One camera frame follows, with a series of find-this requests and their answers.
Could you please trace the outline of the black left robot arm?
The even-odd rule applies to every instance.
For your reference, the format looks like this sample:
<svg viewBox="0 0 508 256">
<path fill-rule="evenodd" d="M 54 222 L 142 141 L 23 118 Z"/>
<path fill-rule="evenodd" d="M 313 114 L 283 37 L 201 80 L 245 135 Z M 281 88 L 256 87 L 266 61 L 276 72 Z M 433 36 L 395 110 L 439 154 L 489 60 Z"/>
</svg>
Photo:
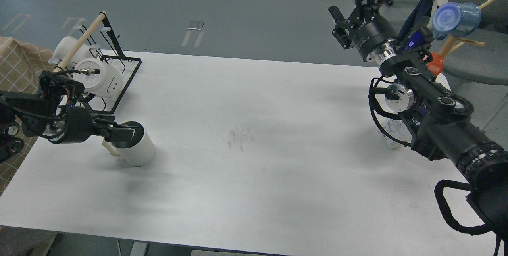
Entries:
<svg viewBox="0 0 508 256">
<path fill-rule="evenodd" d="M 113 115 L 93 113 L 76 105 L 83 100 L 85 87 L 67 77 L 68 73 L 44 70 L 36 94 L 1 92 L 1 162 L 24 148 L 19 132 L 27 137 L 43 137 L 53 144 L 82 143 L 92 135 L 110 143 L 140 142 L 144 133 L 141 124 L 119 124 Z"/>
</svg>

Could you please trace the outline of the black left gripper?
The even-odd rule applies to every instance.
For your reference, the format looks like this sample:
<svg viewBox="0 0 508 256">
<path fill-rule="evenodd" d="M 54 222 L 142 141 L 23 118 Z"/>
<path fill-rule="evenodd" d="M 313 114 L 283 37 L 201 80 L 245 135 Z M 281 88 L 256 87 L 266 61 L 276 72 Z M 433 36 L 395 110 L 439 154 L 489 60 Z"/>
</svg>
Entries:
<svg viewBox="0 0 508 256">
<path fill-rule="evenodd" d="M 52 137 L 52 144 L 71 144 L 86 141 L 91 135 L 104 137 L 106 142 L 140 142 L 145 129 L 142 126 L 109 127 L 99 121 L 103 115 L 91 113 L 84 107 L 69 109 L 63 133 Z"/>
</svg>

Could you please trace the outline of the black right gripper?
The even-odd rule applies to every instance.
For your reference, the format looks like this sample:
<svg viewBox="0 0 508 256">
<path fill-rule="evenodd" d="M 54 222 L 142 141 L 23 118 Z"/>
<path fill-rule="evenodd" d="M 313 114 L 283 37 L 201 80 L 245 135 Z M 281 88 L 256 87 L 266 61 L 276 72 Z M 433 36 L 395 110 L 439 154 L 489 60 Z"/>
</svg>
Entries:
<svg viewBox="0 0 508 256">
<path fill-rule="evenodd" d="M 381 54 L 381 50 L 397 44 L 397 34 L 379 9 L 390 0 L 354 0 L 354 10 L 344 18 L 337 6 L 329 6 L 334 19 L 333 36 L 344 49 L 355 47 L 365 62 Z"/>
</svg>

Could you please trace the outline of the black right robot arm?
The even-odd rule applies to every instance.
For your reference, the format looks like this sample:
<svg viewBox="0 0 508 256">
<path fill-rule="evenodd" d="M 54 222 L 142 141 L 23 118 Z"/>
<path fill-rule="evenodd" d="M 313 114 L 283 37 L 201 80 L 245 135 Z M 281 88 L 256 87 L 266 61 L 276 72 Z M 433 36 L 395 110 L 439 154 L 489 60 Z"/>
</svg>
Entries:
<svg viewBox="0 0 508 256">
<path fill-rule="evenodd" d="M 473 105 L 436 81 L 428 67 L 434 34 L 421 26 L 396 37 L 379 9 L 390 0 L 354 0 L 348 18 L 336 6 L 333 36 L 344 49 L 355 47 L 365 62 L 375 61 L 381 77 L 369 86 L 369 110 L 390 140 L 428 158 L 448 158 L 466 183 L 441 180 L 434 188 L 444 221 L 457 232 L 496 235 L 494 255 L 507 254 L 507 152 L 471 122 Z M 484 222 L 465 227 L 452 216 L 445 188 L 468 191 L 468 204 Z"/>
</svg>

